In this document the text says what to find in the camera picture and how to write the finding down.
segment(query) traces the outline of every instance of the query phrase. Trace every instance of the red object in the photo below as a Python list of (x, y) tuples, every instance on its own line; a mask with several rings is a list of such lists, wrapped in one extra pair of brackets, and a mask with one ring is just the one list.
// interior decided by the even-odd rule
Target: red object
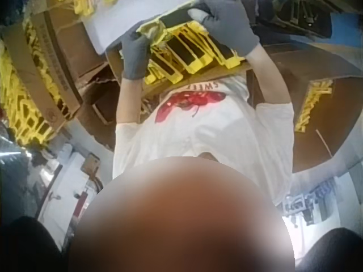
[(184, 91), (174, 93), (158, 109), (155, 123), (161, 123), (175, 107), (189, 111), (193, 106), (202, 107), (209, 103), (217, 103), (226, 98), (224, 92)]
[(73, 213), (74, 217), (79, 217), (79, 215), (81, 214), (83, 205), (85, 204), (87, 197), (88, 197), (88, 194), (86, 192), (82, 192), (81, 196), (78, 199), (77, 205), (75, 206), (75, 209), (74, 209), (74, 213)]

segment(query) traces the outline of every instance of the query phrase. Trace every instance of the person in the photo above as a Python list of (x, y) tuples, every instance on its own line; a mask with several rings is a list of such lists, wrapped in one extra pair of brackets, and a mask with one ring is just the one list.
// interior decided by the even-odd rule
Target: person
[(69, 271), (294, 271), (289, 233), (255, 184), (176, 156), (127, 169), (92, 201)]
[(123, 80), (116, 113), (113, 178), (158, 158), (194, 156), (216, 160), (257, 183), (275, 205), (289, 192), (293, 159), (294, 111), (276, 65), (250, 28), (237, 0), (202, 0), (209, 11), (192, 8), (190, 17), (221, 44), (251, 65), (265, 103), (252, 108), (242, 75), (190, 84), (171, 91), (139, 124), (142, 80), (150, 41), (136, 24), (121, 37)]

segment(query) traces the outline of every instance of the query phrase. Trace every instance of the white paper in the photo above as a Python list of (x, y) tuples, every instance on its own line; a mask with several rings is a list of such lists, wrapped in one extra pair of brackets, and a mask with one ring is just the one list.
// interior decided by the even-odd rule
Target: white paper
[(83, 24), (98, 54), (130, 27), (152, 16), (163, 14), (188, 0), (118, 0), (114, 5), (101, 1), (96, 13), (83, 19)]

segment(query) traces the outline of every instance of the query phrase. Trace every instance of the light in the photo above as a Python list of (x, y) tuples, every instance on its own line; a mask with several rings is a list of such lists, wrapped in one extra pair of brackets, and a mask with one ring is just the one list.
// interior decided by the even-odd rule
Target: light
[(8, 142), (8, 143), (12, 143), (12, 144), (14, 144), (12, 141), (10, 141), (10, 140), (6, 139), (6, 138), (5, 138), (5, 137), (3, 137), (3, 136), (0, 136), (0, 138), (1, 138), (1, 139), (3, 139), (5, 142)]
[(21, 154), (21, 152), (0, 152), (0, 157), (19, 155), (19, 154)]
[(28, 158), (33, 157), (32, 154), (28, 150), (25, 150), (25, 154), (27, 155)]

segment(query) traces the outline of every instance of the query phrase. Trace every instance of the cardboard box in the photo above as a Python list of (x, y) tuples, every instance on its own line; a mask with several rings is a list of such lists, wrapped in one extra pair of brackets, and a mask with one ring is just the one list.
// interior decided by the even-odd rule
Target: cardboard box
[(49, 23), (75, 82), (106, 62), (95, 51), (80, 17), (69, 3), (47, 0)]
[(31, 17), (36, 29), (45, 60), (49, 66), (50, 74), (57, 85), (60, 95), (71, 114), (81, 106), (82, 99), (75, 87), (73, 78), (65, 62), (50, 22), (49, 13), (42, 12)]
[(95, 177), (99, 166), (100, 159), (93, 153), (89, 153), (81, 166), (81, 171), (89, 175), (90, 178), (93, 178)]
[(5, 28), (3, 39), (18, 76), (30, 97), (48, 124), (58, 131), (66, 120), (50, 96), (33, 62), (22, 24), (18, 23)]

